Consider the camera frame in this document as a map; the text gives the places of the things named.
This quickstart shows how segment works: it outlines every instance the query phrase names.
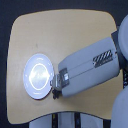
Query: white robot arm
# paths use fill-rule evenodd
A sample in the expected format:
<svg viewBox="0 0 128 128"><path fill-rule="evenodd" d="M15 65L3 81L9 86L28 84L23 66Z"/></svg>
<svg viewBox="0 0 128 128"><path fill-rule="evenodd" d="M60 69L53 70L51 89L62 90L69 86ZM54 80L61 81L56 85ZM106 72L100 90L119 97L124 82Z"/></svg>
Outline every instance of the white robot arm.
<svg viewBox="0 0 128 128"><path fill-rule="evenodd" d="M83 48L59 63L59 74L51 81L54 99L59 92L63 97L99 85L118 76L121 69L128 70L128 16L119 31Z"/></svg>

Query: white disc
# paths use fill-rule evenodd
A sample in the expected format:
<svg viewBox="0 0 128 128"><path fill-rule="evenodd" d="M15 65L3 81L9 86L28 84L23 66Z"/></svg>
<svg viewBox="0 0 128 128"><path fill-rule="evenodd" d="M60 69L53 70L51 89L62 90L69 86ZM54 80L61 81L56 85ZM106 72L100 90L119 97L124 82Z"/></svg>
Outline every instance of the white disc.
<svg viewBox="0 0 128 128"><path fill-rule="evenodd" d="M23 81L27 93L34 99L44 98L51 90L50 81L54 70L49 58L43 54L33 55L27 62Z"/></svg>
<svg viewBox="0 0 128 128"><path fill-rule="evenodd" d="M118 34L119 46L124 57L128 60L128 16L122 21L119 34Z"/></svg>

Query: black background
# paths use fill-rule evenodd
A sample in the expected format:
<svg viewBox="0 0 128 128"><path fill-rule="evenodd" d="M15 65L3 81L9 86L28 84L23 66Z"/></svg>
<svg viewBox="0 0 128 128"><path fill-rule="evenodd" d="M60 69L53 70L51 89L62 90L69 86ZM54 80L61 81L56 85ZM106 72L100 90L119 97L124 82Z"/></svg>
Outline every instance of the black background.
<svg viewBox="0 0 128 128"><path fill-rule="evenodd" d="M0 0L0 128L28 128L11 125L7 119L6 67L12 24L27 13L54 9L89 9L110 13L119 26L128 14L128 0Z"/></svg>

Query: tan tabletop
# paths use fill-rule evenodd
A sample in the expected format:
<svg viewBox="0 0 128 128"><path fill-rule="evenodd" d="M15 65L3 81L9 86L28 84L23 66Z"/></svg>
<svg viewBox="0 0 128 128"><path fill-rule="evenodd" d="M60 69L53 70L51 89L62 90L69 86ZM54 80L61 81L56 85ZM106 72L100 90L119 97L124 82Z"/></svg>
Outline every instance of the tan tabletop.
<svg viewBox="0 0 128 128"><path fill-rule="evenodd" d="M113 102L122 90L122 74L102 85L70 98L32 99L24 88L23 71L36 54L48 56L58 72L58 64L67 55L116 30L113 18L105 12L58 10L19 17L13 24L7 63L7 115L12 124L61 111L79 111L110 119Z"/></svg>

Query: wooden table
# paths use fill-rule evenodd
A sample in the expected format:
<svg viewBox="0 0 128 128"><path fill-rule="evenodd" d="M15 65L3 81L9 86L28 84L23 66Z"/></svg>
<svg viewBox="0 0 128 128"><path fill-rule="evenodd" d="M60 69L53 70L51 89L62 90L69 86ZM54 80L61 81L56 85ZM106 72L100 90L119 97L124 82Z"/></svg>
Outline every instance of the wooden table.
<svg viewBox="0 0 128 128"><path fill-rule="evenodd" d="M67 55L111 36L116 25L108 13L89 10L44 11L24 15L13 24L7 62L7 115L12 124L62 111L79 111L110 119L113 102L122 90L122 73L102 85L70 98L53 100L52 93L42 100L25 91L23 71L28 59L47 55L55 73Z"/></svg>

